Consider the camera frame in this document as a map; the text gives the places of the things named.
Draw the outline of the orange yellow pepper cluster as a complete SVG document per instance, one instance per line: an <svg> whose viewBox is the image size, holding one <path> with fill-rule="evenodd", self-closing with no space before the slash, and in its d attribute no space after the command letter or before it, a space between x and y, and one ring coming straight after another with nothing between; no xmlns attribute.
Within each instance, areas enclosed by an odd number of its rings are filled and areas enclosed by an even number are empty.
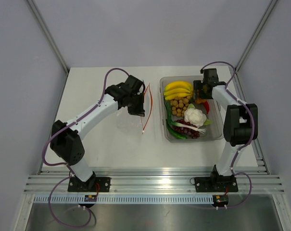
<svg viewBox="0 0 291 231"><path fill-rule="evenodd" d="M200 90L193 90L193 98L197 104L201 104L207 101L205 98L201 97Z"/></svg>

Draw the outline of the clear zip top bag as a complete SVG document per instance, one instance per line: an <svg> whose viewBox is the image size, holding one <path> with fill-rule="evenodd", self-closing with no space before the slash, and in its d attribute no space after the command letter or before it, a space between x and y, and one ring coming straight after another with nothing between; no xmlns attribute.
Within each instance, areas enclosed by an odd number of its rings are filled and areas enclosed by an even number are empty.
<svg viewBox="0 0 291 231"><path fill-rule="evenodd" d="M144 134L153 110L153 96L150 83L144 92L145 116L129 115L127 109L120 109L116 113L116 127L124 134Z"/></svg>

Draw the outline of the yellow banana bunch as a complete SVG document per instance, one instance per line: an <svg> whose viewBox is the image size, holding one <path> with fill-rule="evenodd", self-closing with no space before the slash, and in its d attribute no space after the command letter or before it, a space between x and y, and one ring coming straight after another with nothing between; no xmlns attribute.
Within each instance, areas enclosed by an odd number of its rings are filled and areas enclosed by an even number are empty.
<svg viewBox="0 0 291 231"><path fill-rule="evenodd" d="M174 81L166 85L164 88L164 99L173 100L176 97L184 98L191 96L193 86L186 81Z"/></svg>

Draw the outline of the white cauliflower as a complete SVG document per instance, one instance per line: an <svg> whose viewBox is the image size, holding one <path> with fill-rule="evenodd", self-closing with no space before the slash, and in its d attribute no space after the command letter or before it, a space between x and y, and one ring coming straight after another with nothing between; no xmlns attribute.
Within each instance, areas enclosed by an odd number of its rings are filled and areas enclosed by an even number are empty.
<svg viewBox="0 0 291 231"><path fill-rule="evenodd" d="M190 122L197 127L202 127L206 120L207 117L202 110L196 108L188 108L184 113L184 121Z"/></svg>

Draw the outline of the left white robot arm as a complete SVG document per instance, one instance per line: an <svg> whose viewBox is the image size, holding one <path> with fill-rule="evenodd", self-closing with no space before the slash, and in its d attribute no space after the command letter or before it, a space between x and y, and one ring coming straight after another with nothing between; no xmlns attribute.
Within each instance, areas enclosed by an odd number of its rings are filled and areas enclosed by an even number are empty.
<svg viewBox="0 0 291 231"><path fill-rule="evenodd" d="M50 148L64 160L72 174L68 191L98 192L110 190L110 177L97 177L85 160L83 139L108 115L125 107L133 116L145 116L143 109L145 84L129 75L125 82L107 87L101 99L75 119L57 120L52 126Z"/></svg>

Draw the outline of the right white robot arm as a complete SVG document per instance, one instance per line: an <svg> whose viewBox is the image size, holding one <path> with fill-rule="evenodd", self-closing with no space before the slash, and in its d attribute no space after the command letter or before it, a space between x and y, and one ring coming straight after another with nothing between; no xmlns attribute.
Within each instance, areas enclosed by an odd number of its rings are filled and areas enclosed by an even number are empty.
<svg viewBox="0 0 291 231"><path fill-rule="evenodd" d="M198 193L234 193L238 191L234 167L243 149L258 136L258 107L231 93L227 83L219 81L215 68L202 68L200 73L203 79L193 82L193 96L213 99L225 109L223 136L226 143L210 176L194 178L195 189Z"/></svg>

